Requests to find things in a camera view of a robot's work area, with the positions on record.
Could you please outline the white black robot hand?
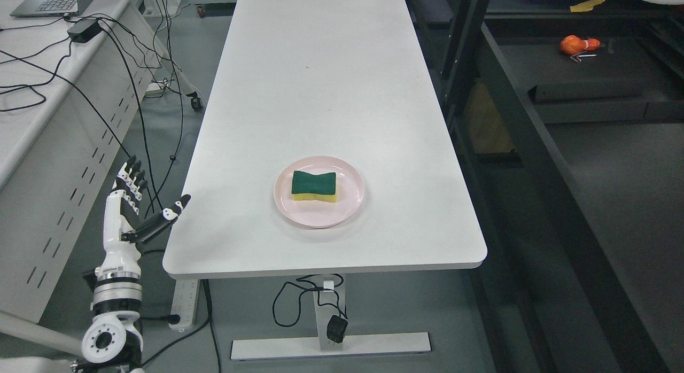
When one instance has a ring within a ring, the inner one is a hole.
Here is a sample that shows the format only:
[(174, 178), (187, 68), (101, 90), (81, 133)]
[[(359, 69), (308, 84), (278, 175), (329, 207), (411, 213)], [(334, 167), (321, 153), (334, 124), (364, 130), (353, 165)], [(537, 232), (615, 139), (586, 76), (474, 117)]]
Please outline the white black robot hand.
[(180, 217), (191, 200), (183, 195), (161, 212), (139, 219), (139, 204), (147, 186), (142, 162), (136, 156), (129, 157), (122, 165), (106, 198), (103, 248), (106, 256), (100, 270), (129, 271), (139, 274), (137, 261), (141, 254), (138, 247), (146, 244), (169, 229)]

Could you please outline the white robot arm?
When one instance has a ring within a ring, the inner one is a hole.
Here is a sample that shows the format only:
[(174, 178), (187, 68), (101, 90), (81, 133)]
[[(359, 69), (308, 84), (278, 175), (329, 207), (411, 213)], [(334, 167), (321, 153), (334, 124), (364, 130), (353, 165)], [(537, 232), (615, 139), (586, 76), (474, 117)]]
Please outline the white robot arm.
[(2, 332), (76, 356), (74, 361), (2, 358), (2, 372), (143, 372), (143, 338), (135, 327), (142, 300), (139, 274), (96, 273), (95, 317), (81, 340), (2, 314)]

